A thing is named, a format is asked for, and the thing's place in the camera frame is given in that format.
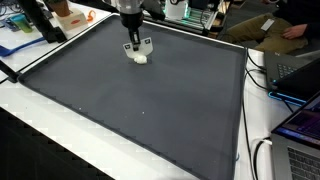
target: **laptop screen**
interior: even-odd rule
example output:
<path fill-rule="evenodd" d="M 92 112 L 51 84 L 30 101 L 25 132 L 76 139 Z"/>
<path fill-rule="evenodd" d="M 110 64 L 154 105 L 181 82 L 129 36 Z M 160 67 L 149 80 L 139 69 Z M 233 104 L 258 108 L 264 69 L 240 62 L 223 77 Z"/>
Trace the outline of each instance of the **laptop screen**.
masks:
<path fill-rule="evenodd" d="M 278 126 L 275 133 L 320 147 L 320 93 Z"/>

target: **gray mat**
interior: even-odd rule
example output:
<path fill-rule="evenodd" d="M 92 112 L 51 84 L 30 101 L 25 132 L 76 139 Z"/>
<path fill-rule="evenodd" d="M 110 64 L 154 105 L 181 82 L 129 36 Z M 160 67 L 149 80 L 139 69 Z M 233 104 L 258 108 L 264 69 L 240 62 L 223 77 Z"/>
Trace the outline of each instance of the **gray mat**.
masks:
<path fill-rule="evenodd" d="M 115 15 L 19 81 L 201 179 L 233 179 L 244 50 L 147 23 L 140 34 L 152 64 L 126 57 Z"/>

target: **white table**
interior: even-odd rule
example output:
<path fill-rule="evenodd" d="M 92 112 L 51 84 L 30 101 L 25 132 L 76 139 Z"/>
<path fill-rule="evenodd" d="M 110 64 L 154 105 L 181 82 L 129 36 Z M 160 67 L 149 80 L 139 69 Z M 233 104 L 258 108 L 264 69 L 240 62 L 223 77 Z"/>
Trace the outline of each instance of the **white table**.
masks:
<path fill-rule="evenodd" d="M 250 55 L 258 64 L 262 64 L 261 52 L 251 50 Z M 30 49 L 30 56 L 36 58 L 39 54 Z M 258 83 L 265 84 L 262 75 L 254 72 L 252 75 Z M 244 97 L 250 142 L 269 136 L 270 131 L 290 114 L 282 102 L 268 98 L 266 92 L 256 87 L 249 78 Z M 0 84 L 0 106 L 115 179 L 197 179 L 163 158 L 19 83 L 6 81 Z M 242 118 L 236 180 L 252 179 L 243 127 Z M 258 169 L 260 180 L 272 180 L 270 154 L 270 147 L 262 146 L 258 158 L 258 167 L 263 167 Z"/>
<path fill-rule="evenodd" d="M 83 5 L 79 5 L 71 2 L 69 2 L 69 6 L 72 8 L 80 9 L 86 17 L 88 16 L 88 13 L 90 10 L 94 10 L 96 12 L 96 17 L 94 18 L 94 20 L 88 23 L 89 27 L 111 14 L 110 12 L 107 12 L 107 11 L 102 11 L 99 9 L 95 9 L 95 8 L 91 8 L 91 7 L 87 7 L 87 6 L 83 6 Z M 52 18 L 50 22 L 54 27 L 60 26 L 59 23 L 57 23 L 54 18 Z M 83 30 L 88 28 L 88 26 L 84 25 L 84 26 L 72 29 L 70 31 L 67 31 L 65 35 L 67 39 L 71 39 L 72 37 L 76 36 Z M 33 27 L 32 33 L 24 33 L 22 31 L 12 32 L 8 28 L 0 29 L 0 45 L 9 49 L 18 47 L 24 43 L 38 39 L 40 37 L 42 37 L 42 35 L 37 30 L 36 27 Z M 43 56 L 47 52 L 57 48 L 60 45 L 61 44 L 57 42 L 48 44 L 46 41 L 43 41 L 33 46 L 27 47 L 19 51 L 19 53 L 15 53 L 11 56 L 4 57 L 4 58 L 0 57 L 0 59 L 14 71 L 19 71 L 21 68 L 32 63 L 33 61 L 37 60 L 39 57 Z M 0 81 L 2 81 L 5 78 L 7 78 L 7 75 L 5 75 L 3 72 L 0 71 Z"/>

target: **desk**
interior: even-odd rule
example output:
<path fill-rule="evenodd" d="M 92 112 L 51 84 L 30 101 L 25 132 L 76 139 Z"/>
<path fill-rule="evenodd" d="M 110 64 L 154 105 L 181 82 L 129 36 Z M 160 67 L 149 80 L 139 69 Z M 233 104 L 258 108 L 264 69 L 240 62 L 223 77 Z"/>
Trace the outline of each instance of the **desk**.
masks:
<path fill-rule="evenodd" d="M 94 18 L 94 20 L 88 24 L 89 27 L 111 14 L 107 11 L 90 8 L 75 3 L 69 3 L 69 5 L 70 8 L 80 9 L 85 14 L 85 16 L 88 15 L 90 10 L 94 10 L 96 12 L 96 18 Z M 58 23 L 55 19 L 51 19 L 50 22 L 54 27 L 58 26 Z M 86 28 L 86 26 L 81 26 L 73 30 L 67 31 L 65 34 L 68 39 L 71 39 L 83 30 L 85 30 Z M 23 33 L 22 31 L 12 32 L 7 28 L 2 28 L 0 29 L 0 44 L 6 48 L 11 49 L 20 46 L 24 43 L 30 42 L 34 39 L 37 39 L 41 36 L 41 33 L 35 27 L 33 27 L 33 32 L 28 34 Z M 21 50 L 19 53 L 15 53 L 9 57 L 0 59 L 14 71 L 19 71 L 23 67 L 27 66 L 28 64 L 32 63 L 39 57 L 43 56 L 44 54 L 50 52 L 51 50 L 57 48 L 60 45 L 61 44 L 59 43 L 48 44 L 44 41 L 35 44 L 32 47 L 27 47 Z M 2 81 L 5 78 L 7 78 L 7 75 L 0 71 L 0 81 Z"/>
<path fill-rule="evenodd" d="M 32 54 L 32 50 L 29 51 L 29 56 L 37 56 L 37 52 Z M 262 64 L 262 53 L 250 50 L 250 55 L 258 64 Z M 248 69 L 251 68 L 254 66 L 249 62 Z M 264 85 L 262 75 L 254 73 L 252 75 L 258 83 Z M 290 114 L 282 102 L 268 98 L 266 92 L 257 88 L 249 78 L 245 85 L 244 101 L 250 142 L 256 138 L 269 136 L 270 131 Z M 197 179 L 156 154 L 19 83 L 12 84 L 5 81 L 0 85 L 0 106 L 114 179 Z M 243 127 L 242 118 L 238 141 L 240 159 L 236 164 L 236 180 L 252 179 Z M 259 168 L 260 179 L 272 180 L 270 154 L 270 148 L 263 146 L 258 158 L 258 167 L 263 167 Z"/>

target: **laptop keyboard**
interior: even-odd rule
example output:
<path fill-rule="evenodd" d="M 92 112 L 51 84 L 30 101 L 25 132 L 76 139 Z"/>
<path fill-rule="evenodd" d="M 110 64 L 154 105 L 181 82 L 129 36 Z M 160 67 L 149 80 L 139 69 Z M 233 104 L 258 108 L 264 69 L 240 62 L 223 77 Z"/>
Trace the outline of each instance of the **laptop keyboard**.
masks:
<path fill-rule="evenodd" d="M 320 180 L 320 159 L 288 148 L 293 180 Z"/>
<path fill-rule="evenodd" d="M 286 75 L 289 75 L 296 70 L 297 70 L 296 68 L 289 67 L 283 64 L 278 64 L 278 72 L 279 72 L 280 78 L 283 78 Z"/>

